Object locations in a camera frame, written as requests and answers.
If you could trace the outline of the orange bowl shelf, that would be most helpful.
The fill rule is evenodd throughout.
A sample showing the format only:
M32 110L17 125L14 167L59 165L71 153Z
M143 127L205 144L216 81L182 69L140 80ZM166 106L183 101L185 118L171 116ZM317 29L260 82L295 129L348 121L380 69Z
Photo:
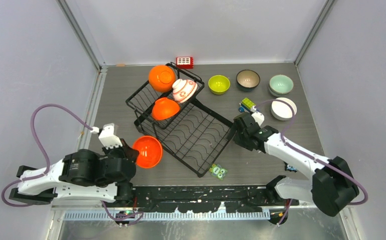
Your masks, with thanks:
M154 168L162 159L163 147L161 143L153 136L145 135L138 138L133 149L139 152L136 160L137 166L144 169Z
M180 106L172 99L167 97L159 98L155 101L151 116L157 121L171 118L180 110Z

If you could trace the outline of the white ribbed bowl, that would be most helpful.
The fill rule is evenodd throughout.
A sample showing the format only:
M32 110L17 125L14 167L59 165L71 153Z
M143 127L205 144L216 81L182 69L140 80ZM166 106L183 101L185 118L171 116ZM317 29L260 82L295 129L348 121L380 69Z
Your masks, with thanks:
M278 97L276 101L273 101L271 103L271 113L276 119L281 121L287 121L293 117L293 113L290 107L292 107L294 115L296 115L297 106L294 101L285 97Z

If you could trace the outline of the pale green ringed bowl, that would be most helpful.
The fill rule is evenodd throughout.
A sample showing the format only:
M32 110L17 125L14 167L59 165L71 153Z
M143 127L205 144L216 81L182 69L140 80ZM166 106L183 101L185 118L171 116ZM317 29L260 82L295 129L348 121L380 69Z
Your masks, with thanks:
M272 89L269 89L269 92L270 92L270 94L271 94L272 96L277 97L277 98L279 98L279 97L286 97L287 95L290 94L290 92L287 92L287 93L277 93L277 92L273 92Z

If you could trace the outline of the yellow green bowl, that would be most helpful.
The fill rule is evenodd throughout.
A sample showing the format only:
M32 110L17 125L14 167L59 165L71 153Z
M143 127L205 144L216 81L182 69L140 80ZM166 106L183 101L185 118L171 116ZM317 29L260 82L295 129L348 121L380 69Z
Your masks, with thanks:
M209 79L208 86L213 94L223 95L229 90L231 83L226 76L214 75Z

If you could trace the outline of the black wire dish rack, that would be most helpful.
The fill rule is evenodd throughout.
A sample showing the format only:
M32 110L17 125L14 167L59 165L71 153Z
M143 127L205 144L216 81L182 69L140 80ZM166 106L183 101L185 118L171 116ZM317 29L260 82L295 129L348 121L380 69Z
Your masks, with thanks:
M198 90L192 99L180 104L180 110L173 116L156 120L152 117L155 102L161 98L173 100L171 91L153 89L147 80L126 100L135 115L134 125L138 132L155 137L163 149L180 163L203 177L228 145L233 135L233 122L201 103L196 96L204 89L205 83L197 74L179 68L175 63L165 64L168 71L164 76L192 80Z

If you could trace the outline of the floral pale green bowl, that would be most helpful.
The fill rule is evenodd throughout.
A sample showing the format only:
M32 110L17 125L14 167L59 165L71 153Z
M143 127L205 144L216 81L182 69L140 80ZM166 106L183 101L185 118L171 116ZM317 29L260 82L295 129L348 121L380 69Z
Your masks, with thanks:
M269 80L269 89L278 95L290 93L294 88L293 80L286 75L275 75Z

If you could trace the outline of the white red patterned bowl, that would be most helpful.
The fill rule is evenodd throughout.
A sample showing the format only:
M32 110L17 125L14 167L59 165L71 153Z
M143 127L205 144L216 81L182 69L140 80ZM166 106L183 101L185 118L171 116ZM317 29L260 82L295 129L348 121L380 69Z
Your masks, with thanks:
M172 85L172 95L177 103L184 103L191 98L198 88L198 84L190 79L178 79Z

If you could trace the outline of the orange bowl top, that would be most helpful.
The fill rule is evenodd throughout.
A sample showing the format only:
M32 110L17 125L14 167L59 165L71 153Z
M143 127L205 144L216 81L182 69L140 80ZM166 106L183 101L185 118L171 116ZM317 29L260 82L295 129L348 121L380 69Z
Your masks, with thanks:
M175 80L175 73L169 66L157 65L149 71L148 82L157 92L166 93L171 91Z

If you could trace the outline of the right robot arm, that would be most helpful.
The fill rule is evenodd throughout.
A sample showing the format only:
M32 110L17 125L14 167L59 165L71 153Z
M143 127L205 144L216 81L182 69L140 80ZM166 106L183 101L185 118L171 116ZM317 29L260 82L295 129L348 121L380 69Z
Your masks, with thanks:
M266 198L272 205L279 205L285 199L310 202L333 217L363 192L343 158L315 154L269 125L260 127L249 113L234 118L231 134L238 146L274 156L306 176L305 180L297 180L280 175L270 181L266 185Z

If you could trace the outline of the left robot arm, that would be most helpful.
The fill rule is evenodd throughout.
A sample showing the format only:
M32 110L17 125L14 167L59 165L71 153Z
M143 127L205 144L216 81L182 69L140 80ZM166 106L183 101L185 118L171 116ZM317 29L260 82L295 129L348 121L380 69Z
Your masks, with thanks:
M133 185L139 151L122 145L103 148L104 155L88 149L66 155L45 168L19 167L17 186L9 199L29 206L48 205L56 200L94 200L117 202L122 207L133 203Z

